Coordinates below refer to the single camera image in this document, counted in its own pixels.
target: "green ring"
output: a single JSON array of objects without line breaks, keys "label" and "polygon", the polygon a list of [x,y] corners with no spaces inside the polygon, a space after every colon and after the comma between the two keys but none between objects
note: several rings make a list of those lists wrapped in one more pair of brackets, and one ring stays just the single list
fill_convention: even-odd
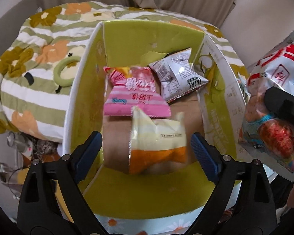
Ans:
[{"label": "green ring", "polygon": [[80,62],[80,60],[81,58],[79,56],[71,56],[61,60],[61,62],[59,62],[53,70],[53,81],[61,87],[71,86],[73,84],[74,78],[68,80],[62,79],[61,72],[68,64],[72,62]]}]

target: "brown cardboard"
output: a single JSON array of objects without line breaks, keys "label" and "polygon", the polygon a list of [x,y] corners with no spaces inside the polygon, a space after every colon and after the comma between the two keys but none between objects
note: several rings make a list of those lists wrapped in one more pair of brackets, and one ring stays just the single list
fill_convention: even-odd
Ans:
[{"label": "brown cardboard", "polygon": [[[108,86],[107,95],[112,87]],[[187,162],[163,162],[148,168],[145,174],[166,174],[181,169],[196,161],[194,153],[190,146],[191,135],[194,132],[200,132],[204,135],[201,110],[197,99],[197,93],[193,92],[187,96],[177,99],[170,104],[172,116],[174,119],[176,113],[184,112],[184,123],[187,134]],[[131,117],[112,117],[104,116],[103,119],[103,154],[104,165],[124,173],[129,172],[129,140],[132,128]]]}]

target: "chip bag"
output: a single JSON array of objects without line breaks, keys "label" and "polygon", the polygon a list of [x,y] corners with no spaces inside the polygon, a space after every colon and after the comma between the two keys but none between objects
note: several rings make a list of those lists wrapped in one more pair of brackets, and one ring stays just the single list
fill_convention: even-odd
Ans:
[{"label": "chip bag", "polygon": [[138,106],[150,117],[171,116],[169,105],[156,93],[154,76],[149,67],[105,67],[104,70],[109,73],[113,84],[103,106],[104,115],[131,116],[132,107]]},{"label": "chip bag", "polygon": [[186,162],[184,114],[176,121],[150,119],[139,107],[132,108],[129,173],[139,174],[153,164],[164,161]]},{"label": "chip bag", "polygon": [[171,54],[152,62],[149,67],[157,73],[161,82],[161,96],[168,103],[197,90],[208,80],[191,70],[188,62],[191,48]]},{"label": "chip bag", "polygon": [[239,134],[239,143],[254,158],[294,181],[294,126],[267,110],[263,99],[272,86],[294,95],[294,43],[264,57],[253,69]]}]

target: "floral striped blanket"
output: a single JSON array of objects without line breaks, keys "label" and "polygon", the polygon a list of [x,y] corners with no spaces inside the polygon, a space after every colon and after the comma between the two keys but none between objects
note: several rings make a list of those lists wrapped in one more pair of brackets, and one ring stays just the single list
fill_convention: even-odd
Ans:
[{"label": "floral striped blanket", "polygon": [[[55,82],[56,68],[64,59],[82,57],[95,26],[114,19],[162,21],[204,31],[230,65],[244,66],[222,33],[198,19],[99,2],[63,4],[28,18],[0,57],[0,133],[21,131],[62,142],[71,86]],[[73,79],[78,66],[78,60],[68,62],[60,77]]]}]

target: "bolt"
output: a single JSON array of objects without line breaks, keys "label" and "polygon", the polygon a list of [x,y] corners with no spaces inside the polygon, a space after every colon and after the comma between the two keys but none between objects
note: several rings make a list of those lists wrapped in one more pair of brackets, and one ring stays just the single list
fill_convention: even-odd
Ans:
[{"label": "bolt", "polygon": [[223,160],[226,161],[226,162],[231,161],[231,157],[230,157],[229,155],[224,155],[222,158],[223,158]]},{"label": "bolt", "polygon": [[39,159],[34,159],[33,161],[32,161],[32,164],[33,165],[36,165],[36,164],[38,164],[39,163]]},{"label": "bolt", "polygon": [[66,155],[62,156],[61,159],[62,159],[63,161],[67,161],[67,160],[70,159],[70,157],[71,157],[71,156],[70,156],[69,154],[66,154]]},{"label": "bolt", "polygon": [[259,161],[258,159],[254,159],[254,164],[256,164],[256,165],[262,165],[261,161]]}]

